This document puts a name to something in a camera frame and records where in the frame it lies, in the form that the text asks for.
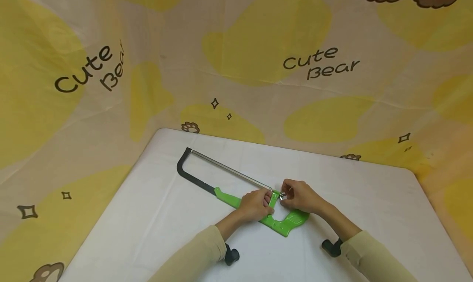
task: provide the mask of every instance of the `hand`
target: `hand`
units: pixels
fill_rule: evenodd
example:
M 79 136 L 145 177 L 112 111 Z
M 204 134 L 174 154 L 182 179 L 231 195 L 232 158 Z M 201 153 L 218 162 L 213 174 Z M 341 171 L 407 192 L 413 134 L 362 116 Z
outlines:
M 281 205 L 287 208 L 320 214 L 331 206 L 302 180 L 284 179 L 281 192 L 287 195 L 281 201 Z
M 267 189 L 252 191 L 241 199 L 240 207 L 237 209 L 246 222 L 258 222 L 268 214 L 273 214 L 274 209 L 269 207 L 273 192 Z

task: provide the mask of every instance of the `fabric backdrop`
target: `fabric backdrop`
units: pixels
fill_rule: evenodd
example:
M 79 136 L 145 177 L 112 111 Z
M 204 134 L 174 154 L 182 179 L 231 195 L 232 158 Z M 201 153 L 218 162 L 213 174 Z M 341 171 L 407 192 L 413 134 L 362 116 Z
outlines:
M 473 0 L 0 12 L 1 281 L 56 282 L 162 127 L 408 168 L 473 272 Z

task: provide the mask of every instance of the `white tabletop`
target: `white tabletop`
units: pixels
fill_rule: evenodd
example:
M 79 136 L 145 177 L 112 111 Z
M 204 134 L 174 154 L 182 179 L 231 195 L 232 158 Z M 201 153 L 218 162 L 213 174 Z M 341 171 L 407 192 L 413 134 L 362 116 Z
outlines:
M 61 282 L 145 282 L 200 230 L 233 208 L 180 177 L 186 147 L 269 186 L 305 180 L 353 222 L 367 230 L 419 281 L 472 282 L 413 173 L 406 169 L 293 151 L 267 145 L 161 129 L 133 167 Z M 184 170 L 223 192 L 241 197 L 254 186 L 190 155 Z M 275 219 L 288 211 L 279 203 Z M 344 257 L 320 244 L 337 236 L 311 216 L 287 238 L 261 223 L 240 228 L 227 241 L 240 253 L 196 281 L 365 281 Z

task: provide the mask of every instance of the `person's left hand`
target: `person's left hand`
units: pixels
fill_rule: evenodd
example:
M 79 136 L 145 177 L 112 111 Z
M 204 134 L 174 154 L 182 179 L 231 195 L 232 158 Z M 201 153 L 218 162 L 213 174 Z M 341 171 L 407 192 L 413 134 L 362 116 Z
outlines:
M 274 209 L 269 207 L 272 194 L 273 192 L 267 189 L 252 191 L 242 197 L 237 210 L 242 213 L 245 221 L 258 222 L 268 214 L 274 213 Z

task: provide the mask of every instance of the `beige sleeve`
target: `beige sleeve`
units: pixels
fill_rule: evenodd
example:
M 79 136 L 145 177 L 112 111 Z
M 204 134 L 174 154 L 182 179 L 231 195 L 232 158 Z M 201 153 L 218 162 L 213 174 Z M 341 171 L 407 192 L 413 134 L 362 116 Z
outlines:
M 417 282 L 389 250 L 366 231 L 344 242 L 342 254 L 370 282 Z
M 172 255 L 148 282 L 193 282 L 222 260 L 225 253 L 227 248 L 220 231 L 209 226 Z

